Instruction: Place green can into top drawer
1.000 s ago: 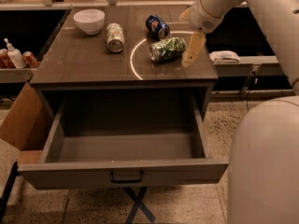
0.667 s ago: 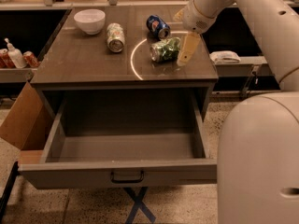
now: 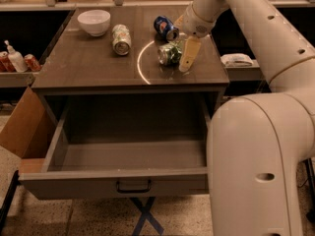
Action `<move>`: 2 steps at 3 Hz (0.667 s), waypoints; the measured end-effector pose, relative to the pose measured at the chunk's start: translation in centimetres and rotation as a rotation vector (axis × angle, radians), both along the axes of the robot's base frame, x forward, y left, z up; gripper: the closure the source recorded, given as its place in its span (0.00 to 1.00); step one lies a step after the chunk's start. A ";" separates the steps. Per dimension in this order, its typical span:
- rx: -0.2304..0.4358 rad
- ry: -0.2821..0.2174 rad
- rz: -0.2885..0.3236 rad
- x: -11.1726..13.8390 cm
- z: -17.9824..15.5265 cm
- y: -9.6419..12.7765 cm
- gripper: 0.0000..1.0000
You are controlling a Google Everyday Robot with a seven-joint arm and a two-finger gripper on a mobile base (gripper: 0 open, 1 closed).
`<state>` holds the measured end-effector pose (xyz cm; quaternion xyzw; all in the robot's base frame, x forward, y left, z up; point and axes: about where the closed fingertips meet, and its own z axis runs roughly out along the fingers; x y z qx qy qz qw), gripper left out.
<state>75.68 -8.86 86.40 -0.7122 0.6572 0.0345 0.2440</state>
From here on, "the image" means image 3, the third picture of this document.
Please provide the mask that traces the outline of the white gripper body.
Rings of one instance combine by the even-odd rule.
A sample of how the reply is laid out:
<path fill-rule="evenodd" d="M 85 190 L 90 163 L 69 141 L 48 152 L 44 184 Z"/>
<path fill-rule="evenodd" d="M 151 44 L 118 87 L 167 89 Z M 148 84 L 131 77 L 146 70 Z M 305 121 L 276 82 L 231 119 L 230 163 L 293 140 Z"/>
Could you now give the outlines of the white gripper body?
<path fill-rule="evenodd" d="M 181 29 L 189 36 L 205 37 L 216 24 L 213 15 L 205 7 L 190 4 L 182 16 Z"/>

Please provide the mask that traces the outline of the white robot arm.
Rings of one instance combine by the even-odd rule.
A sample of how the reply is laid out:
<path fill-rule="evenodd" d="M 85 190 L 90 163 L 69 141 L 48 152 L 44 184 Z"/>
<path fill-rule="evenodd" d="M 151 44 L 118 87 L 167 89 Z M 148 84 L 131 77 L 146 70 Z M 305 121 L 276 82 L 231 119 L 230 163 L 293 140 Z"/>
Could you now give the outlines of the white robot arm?
<path fill-rule="evenodd" d="M 315 49 L 269 0 L 194 0 L 180 27 L 199 39 L 224 10 L 270 90 L 231 99 L 211 119 L 214 236 L 303 236 L 296 170 L 315 149 Z"/>

